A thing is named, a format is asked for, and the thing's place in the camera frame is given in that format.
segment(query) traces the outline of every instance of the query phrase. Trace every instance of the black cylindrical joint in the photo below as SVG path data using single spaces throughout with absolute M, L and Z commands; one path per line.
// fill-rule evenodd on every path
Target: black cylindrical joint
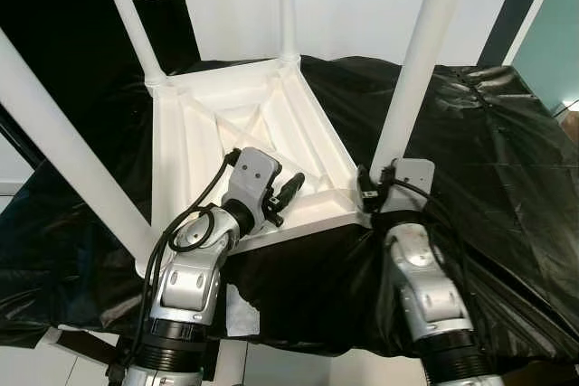
M 205 351 L 205 328 L 169 320 L 151 320 L 148 334 L 135 363 L 143 368 L 169 372 L 199 372 Z
M 469 330 L 428 336 L 416 342 L 416 351 L 434 384 L 493 373 Z
M 237 221 L 239 225 L 239 238 L 244 237 L 252 231 L 253 225 L 255 224 L 253 214 L 250 212 L 250 209 L 241 202 L 236 199 L 230 199 L 222 204 L 221 208 L 229 212 Z

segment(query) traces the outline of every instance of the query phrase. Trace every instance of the black plastic sheet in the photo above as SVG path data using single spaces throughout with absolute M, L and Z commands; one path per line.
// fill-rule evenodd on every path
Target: black plastic sheet
M 354 161 L 370 165 L 400 67 L 304 57 L 301 69 Z M 146 217 L 151 119 L 141 78 L 127 76 L 81 130 Z M 578 362 L 579 152 L 516 72 L 437 67 L 406 156 L 436 164 L 432 194 L 463 244 L 430 205 L 429 229 L 480 344 L 497 358 Z M 0 216 L 0 234 L 0 343 L 58 324 L 132 334 L 132 258 L 49 163 Z M 387 258 L 380 234 L 350 225 L 233 256 L 223 278 L 260 311 L 248 340 L 412 355 Z M 223 335 L 222 309 L 213 332 Z

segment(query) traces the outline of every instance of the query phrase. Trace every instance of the white wall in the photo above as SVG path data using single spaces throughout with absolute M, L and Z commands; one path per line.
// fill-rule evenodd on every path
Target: white wall
M 296 0 L 302 54 L 402 62 L 422 0 Z M 460 0 L 440 63 L 475 64 L 504 0 Z M 186 0 L 204 60 L 276 56 L 278 0 Z
M 33 169 L 0 135 L 0 197 L 18 192 L 32 172 Z

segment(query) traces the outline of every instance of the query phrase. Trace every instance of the teal wall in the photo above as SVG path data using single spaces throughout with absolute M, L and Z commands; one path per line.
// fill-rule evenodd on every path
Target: teal wall
M 547 108 L 579 99 L 579 0 L 544 0 L 513 66 Z

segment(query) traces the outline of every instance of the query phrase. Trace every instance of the white metal tube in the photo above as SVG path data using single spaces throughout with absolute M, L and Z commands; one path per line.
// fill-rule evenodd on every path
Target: white metal tube
M 147 264 L 154 233 L 0 29 L 0 103 L 66 181 L 123 243 Z
M 458 0 L 422 0 L 413 36 L 376 147 L 370 176 L 403 157 Z
M 295 0 L 280 0 L 281 58 L 284 61 L 299 59 L 296 42 L 296 4 Z
M 133 44 L 138 61 L 145 72 L 145 84 L 156 86 L 166 79 L 165 73 L 161 70 L 153 47 L 148 40 L 145 28 L 138 18 L 137 8 L 133 0 L 114 0 L 120 18 L 127 29 L 128 38 Z

